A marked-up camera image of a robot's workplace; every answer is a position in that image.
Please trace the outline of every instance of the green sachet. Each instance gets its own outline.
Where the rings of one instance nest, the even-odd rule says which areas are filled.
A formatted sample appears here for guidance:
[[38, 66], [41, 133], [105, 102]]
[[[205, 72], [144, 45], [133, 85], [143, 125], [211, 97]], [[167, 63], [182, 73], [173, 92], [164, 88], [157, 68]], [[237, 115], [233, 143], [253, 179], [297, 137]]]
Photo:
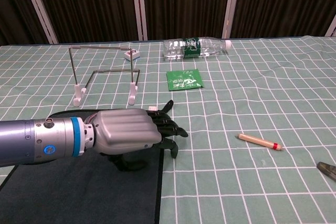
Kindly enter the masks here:
[[183, 90], [202, 88], [203, 82], [198, 69], [167, 72], [168, 89]]

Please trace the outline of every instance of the black curtain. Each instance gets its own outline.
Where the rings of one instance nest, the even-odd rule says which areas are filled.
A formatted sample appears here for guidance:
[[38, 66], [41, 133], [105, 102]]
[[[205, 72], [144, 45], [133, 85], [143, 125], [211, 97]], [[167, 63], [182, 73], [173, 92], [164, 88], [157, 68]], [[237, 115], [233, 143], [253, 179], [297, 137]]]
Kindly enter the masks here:
[[148, 39], [221, 38], [227, 0], [145, 0]]
[[45, 43], [48, 39], [31, 0], [0, 0], [0, 46]]
[[237, 0], [232, 38], [324, 36], [336, 0]]
[[43, 0], [60, 43], [138, 40], [134, 0]]

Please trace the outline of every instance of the grid pattern tablecloth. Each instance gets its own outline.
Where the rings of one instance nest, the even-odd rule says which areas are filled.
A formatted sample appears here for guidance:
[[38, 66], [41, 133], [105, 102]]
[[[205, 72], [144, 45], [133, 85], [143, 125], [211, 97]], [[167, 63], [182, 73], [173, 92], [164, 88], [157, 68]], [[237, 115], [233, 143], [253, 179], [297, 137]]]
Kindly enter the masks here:
[[[135, 105], [127, 105], [129, 73], [106, 73], [93, 79], [81, 108], [174, 101], [170, 116], [190, 136], [174, 138], [177, 159], [165, 152], [160, 223], [336, 222], [336, 183], [316, 169], [336, 164], [336, 38], [234, 40], [226, 54], [183, 63], [163, 61], [161, 42], [131, 47], [141, 52]], [[0, 48], [0, 120], [74, 109], [67, 49]], [[83, 85], [92, 70], [129, 67], [123, 52], [101, 49], [78, 50], [75, 64]], [[196, 68], [204, 88], [168, 91], [167, 71]], [[0, 169], [0, 183], [10, 170]]]

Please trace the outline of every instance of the robotic hand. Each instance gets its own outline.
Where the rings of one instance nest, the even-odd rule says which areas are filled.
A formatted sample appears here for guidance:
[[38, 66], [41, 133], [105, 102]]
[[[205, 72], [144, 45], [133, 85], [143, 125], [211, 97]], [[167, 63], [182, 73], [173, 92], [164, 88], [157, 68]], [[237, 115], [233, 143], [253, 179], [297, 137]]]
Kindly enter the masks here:
[[127, 162], [122, 154], [150, 147], [178, 146], [168, 136], [188, 137], [167, 112], [173, 101], [159, 111], [143, 109], [101, 110], [81, 118], [47, 118], [0, 122], [0, 167], [41, 164], [63, 157], [77, 157], [92, 148], [107, 156], [119, 170], [137, 170], [145, 162]]

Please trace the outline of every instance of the plastic water bottle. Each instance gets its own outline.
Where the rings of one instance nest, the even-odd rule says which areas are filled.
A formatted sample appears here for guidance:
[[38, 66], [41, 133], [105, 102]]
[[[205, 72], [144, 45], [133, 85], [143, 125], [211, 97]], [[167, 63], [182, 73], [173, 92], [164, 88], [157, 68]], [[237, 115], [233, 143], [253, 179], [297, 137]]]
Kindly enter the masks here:
[[212, 37], [168, 39], [163, 41], [163, 57], [169, 60], [207, 57], [229, 48], [230, 40]]

